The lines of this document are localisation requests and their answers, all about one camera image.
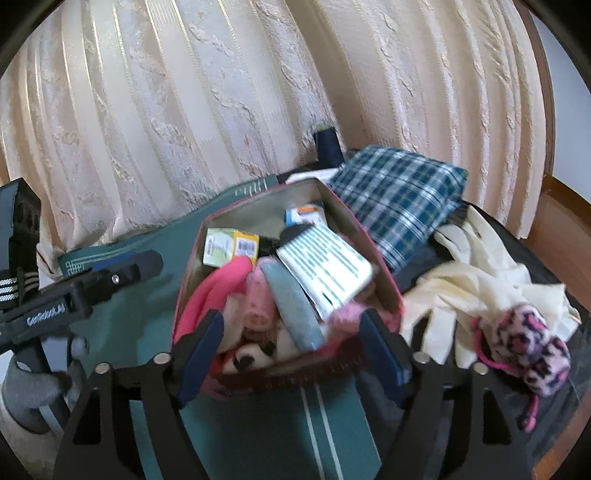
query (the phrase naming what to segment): barcode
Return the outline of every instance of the barcode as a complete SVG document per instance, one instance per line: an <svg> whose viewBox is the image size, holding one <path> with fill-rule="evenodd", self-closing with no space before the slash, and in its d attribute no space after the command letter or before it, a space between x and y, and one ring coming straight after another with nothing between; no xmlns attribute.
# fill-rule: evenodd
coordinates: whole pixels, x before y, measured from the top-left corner
<svg viewBox="0 0 591 480"><path fill-rule="evenodd" d="M252 240L244 240L238 238L236 242L235 255L246 255L247 257L254 257L256 255L256 242Z"/></svg>
<svg viewBox="0 0 591 480"><path fill-rule="evenodd" d="M208 257L211 257L212 251L213 251L213 238L207 237L207 239L205 240L205 254Z"/></svg>

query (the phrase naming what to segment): plaid fabric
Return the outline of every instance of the plaid fabric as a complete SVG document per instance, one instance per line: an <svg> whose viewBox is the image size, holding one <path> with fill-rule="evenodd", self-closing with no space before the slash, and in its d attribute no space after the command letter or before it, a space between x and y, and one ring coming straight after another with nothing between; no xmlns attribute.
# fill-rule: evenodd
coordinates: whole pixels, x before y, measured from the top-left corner
<svg viewBox="0 0 591 480"><path fill-rule="evenodd" d="M460 205L466 179L462 168L372 145L339 170L329 186L397 273Z"/></svg>

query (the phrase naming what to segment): gray nail file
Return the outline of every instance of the gray nail file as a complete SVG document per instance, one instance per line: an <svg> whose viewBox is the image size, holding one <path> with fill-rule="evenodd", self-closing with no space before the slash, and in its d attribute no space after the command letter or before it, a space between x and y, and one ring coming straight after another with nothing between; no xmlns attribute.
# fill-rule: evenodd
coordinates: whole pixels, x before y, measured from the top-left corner
<svg viewBox="0 0 591 480"><path fill-rule="evenodd" d="M263 264L261 270L296 348L308 352L323 346L325 340L314 309L290 271L281 263Z"/></svg>

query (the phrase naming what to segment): curtain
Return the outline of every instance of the curtain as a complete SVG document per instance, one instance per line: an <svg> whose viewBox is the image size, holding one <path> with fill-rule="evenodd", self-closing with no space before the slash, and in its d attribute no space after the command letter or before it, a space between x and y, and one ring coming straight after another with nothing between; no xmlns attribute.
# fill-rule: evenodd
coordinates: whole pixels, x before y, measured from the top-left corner
<svg viewBox="0 0 591 480"><path fill-rule="evenodd" d="M323 125L466 168L465 199L527 236L545 116L511 0L66 0L0 80L0 179L41 198L58 274L313 161Z"/></svg>

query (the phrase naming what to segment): pink leopard print fabric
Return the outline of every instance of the pink leopard print fabric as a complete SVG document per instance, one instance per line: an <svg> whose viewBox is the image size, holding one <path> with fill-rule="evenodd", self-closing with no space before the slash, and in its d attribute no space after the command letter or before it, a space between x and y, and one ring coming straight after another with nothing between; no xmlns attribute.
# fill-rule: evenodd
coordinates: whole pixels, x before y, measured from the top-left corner
<svg viewBox="0 0 591 480"><path fill-rule="evenodd" d="M492 329L491 349L542 397L558 391L569 375L569 349L533 305L517 305L507 312Z"/></svg>

